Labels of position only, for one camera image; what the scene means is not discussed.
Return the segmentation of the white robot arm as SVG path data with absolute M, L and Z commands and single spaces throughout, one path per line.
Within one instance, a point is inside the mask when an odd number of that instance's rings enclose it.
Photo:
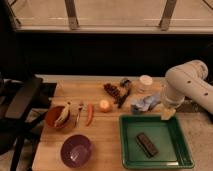
M 208 67 L 201 60 L 192 60 L 170 68 L 160 93 L 166 108 L 178 108 L 188 97 L 213 117 L 213 86 L 205 81 Z

